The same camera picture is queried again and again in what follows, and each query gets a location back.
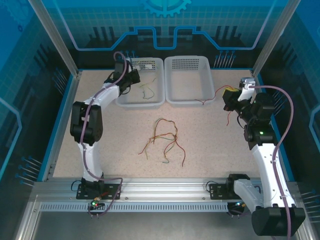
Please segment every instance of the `enclosure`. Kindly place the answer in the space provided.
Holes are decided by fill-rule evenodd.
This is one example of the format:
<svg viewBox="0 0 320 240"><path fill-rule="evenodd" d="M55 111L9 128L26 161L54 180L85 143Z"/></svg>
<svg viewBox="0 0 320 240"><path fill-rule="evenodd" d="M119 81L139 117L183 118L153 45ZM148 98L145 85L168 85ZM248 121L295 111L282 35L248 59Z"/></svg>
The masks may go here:
<svg viewBox="0 0 320 240"><path fill-rule="evenodd" d="M234 173L262 188L246 123L224 111L220 91L250 77L293 100L279 157L306 219L292 238L318 239L319 12L317 0L0 0L0 238L270 238L255 235L247 209L229 216L239 200L207 189ZM91 200L76 199L84 168L71 112L109 79L115 52L140 83L102 111L101 168L123 183L111 210L91 219ZM263 92L279 141L290 103ZM168 131L174 139L152 144Z"/></svg>

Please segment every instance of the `speckled work surface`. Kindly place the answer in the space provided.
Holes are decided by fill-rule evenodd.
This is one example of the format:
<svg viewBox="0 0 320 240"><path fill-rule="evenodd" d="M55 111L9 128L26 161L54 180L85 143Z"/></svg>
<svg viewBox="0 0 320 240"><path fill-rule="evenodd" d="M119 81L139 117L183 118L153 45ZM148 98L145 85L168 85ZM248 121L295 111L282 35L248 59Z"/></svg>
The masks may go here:
<svg viewBox="0 0 320 240"><path fill-rule="evenodd" d="M84 101L97 92L110 74L109 70L86 70L78 86L75 100ZM212 70L214 87L237 87L249 70ZM126 110L114 103L102 113L103 136L99 141L101 166L105 176L124 178L218 178L230 173L245 173L259 177L258 165L243 129L237 124L237 114L223 110L222 91L213 103L203 107L175 108L165 102L158 109ZM164 161L163 151L169 141L158 139L148 148L148 160L142 151L153 135L154 123L159 118L176 122L178 143L186 151L174 147L168 154L170 163ZM79 148L70 135L70 122L64 134L54 177L81 177L82 163ZM161 123L157 133L172 130L169 123Z"/></svg>

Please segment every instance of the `basket with holes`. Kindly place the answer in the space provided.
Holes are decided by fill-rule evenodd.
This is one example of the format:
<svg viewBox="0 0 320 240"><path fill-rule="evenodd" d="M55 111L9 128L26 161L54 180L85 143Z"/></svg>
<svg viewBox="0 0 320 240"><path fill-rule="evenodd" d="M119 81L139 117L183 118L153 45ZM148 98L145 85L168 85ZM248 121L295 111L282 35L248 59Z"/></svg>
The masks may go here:
<svg viewBox="0 0 320 240"><path fill-rule="evenodd" d="M174 107L202 106L215 96L205 56L171 56L164 60L165 99Z"/></svg>
<svg viewBox="0 0 320 240"><path fill-rule="evenodd" d="M140 76L139 83L131 85L128 94L115 100L126 109L154 109L166 100L164 61L156 57L131 58L133 69Z"/></svg>

